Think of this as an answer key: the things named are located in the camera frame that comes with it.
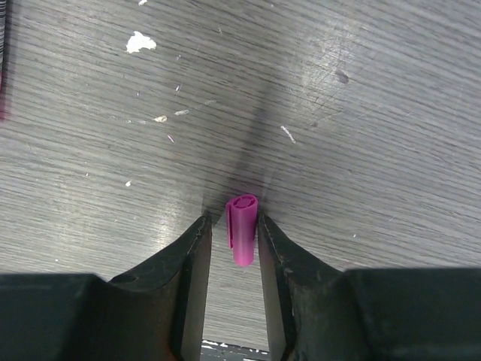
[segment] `dark stain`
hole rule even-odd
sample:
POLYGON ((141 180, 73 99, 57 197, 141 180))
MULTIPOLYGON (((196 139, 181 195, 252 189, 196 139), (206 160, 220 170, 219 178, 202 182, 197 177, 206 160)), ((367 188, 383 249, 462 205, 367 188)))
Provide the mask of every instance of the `dark stain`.
POLYGON ((336 70, 336 75, 337 75, 337 79, 339 80, 339 83, 342 83, 342 84, 349 83, 349 77, 342 70, 340 69, 336 70))

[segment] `cylindrical cap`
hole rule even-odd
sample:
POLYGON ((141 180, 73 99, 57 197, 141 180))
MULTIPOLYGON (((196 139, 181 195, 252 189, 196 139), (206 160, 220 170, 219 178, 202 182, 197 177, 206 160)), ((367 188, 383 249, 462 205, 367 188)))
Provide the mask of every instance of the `cylindrical cap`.
POLYGON ((244 194, 225 205, 228 245, 234 253, 234 261, 242 267, 254 260, 258 204, 255 196, 244 194))

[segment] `pink plastic cap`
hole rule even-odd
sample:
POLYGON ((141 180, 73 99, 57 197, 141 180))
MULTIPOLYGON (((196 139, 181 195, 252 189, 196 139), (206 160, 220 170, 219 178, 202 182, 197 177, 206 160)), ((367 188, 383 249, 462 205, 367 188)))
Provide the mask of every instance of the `pink plastic cap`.
POLYGON ((234 261, 242 267, 254 260, 258 203, 252 194, 244 194, 225 205, 228 245, 234 253, 234 261))

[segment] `pink marker cap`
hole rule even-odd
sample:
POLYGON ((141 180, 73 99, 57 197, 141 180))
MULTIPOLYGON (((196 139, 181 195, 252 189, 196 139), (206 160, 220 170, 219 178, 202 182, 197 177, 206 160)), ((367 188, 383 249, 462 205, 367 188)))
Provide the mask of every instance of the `pink marker cap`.
POLYGON ((234 253, 234 261, 242 267, 254 260, 258 204, 255 196, 244 194, 225 205, 228 245, 234 253))

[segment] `table surface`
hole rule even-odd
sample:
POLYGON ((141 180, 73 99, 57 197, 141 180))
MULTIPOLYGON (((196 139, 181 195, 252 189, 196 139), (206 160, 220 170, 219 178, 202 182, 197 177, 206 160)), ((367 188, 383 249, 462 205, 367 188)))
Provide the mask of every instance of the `table surface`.
POLYGON ((204 337, 266 349, 259 261, 238 268, 227 248, 231 196, 256 194, 340 269, 480 264, 480 4, 10 0, 8 11, 0 272, 111 278, 208 207, 204 337), (127 52, 134 32, 155 49, 127 52))

